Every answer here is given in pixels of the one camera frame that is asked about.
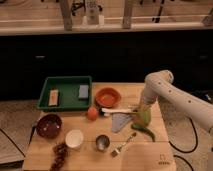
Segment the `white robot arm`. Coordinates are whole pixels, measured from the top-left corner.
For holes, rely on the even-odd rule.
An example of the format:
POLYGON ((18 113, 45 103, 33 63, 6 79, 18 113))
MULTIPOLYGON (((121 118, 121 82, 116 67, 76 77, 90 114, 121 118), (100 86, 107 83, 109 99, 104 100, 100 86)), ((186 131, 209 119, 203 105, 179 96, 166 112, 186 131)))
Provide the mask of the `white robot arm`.
POLYGON ((138 112, 145 112, 159 96, 162 96, 213 136, 213 105, 178 89, 173 85, 173 81, 174 76, 169 70, 148 74, 145 77, 145 87, 140 94, 138 112))

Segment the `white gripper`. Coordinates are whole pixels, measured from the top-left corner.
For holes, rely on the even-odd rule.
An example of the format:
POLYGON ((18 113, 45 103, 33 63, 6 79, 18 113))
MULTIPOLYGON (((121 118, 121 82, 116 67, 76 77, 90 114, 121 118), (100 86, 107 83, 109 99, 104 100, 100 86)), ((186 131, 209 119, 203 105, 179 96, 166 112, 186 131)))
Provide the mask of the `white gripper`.
POLYGON ((151 105, 156 102, 156 97, 151 95, 141 95, 139 105, 133 105, 133 111, 138 112, 141 111, 143 113, 150 113, 151 112, 151 105))

